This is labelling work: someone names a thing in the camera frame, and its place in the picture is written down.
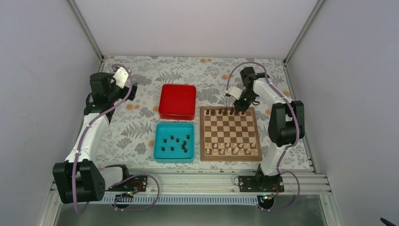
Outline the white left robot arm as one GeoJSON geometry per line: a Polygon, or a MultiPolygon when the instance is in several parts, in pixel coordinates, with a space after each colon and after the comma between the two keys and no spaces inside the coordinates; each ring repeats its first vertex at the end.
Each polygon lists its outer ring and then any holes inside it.
{"type": "Polygon", "coordinates": [[[94,73],[90,76],[91,92],[86,98],[83,125],[76,143],[63,162],[53,166],[53,177],[62,203],[102,200],[105,190],[114,185],[124,191],[131,177],[125,166],[99,170],[95,158],[115,111],[115,102],[134,100],[137,85],[126,86],[129,71],[118,68],[115,73],[94,73]]]}

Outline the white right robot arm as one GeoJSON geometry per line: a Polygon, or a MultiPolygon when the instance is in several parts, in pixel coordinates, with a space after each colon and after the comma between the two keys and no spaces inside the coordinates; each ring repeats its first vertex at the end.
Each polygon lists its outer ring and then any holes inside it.
{"type": "Polygon", "coordinates": [[[281,191],[282,159],[287,150],[296,146],[305,135],[304,105],[279,91],[269,80],[267,72],[256,73],[253,67],[245,67],[240,76],[244,89],[233,104],[235,111],[246,111],[257,97],[271,107],[268,126],[271,145],[266,157],[258,165],[255,176],[250,177],[243,188],[250,192],[281,191]]]}

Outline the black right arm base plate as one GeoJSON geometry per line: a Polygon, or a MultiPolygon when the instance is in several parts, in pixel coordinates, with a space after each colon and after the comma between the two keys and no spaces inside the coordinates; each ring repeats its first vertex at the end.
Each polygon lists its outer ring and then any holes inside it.
{"type": "Polygon", "coordinates": [[[284,192],[284,183],[280,174],[275,176],[238,176],[239,190],[242,193],[284,192]]]}

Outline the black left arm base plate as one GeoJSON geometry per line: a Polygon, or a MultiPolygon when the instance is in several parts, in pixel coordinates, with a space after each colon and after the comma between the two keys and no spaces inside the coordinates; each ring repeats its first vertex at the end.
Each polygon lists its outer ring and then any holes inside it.
{"type": "Polygon", "coordinates": [[[124,182],[117,186],[111,186],[107,189],[110,192],[145,192],[147,185],[147,176],[136,176],[127,182],[124,182]]]}

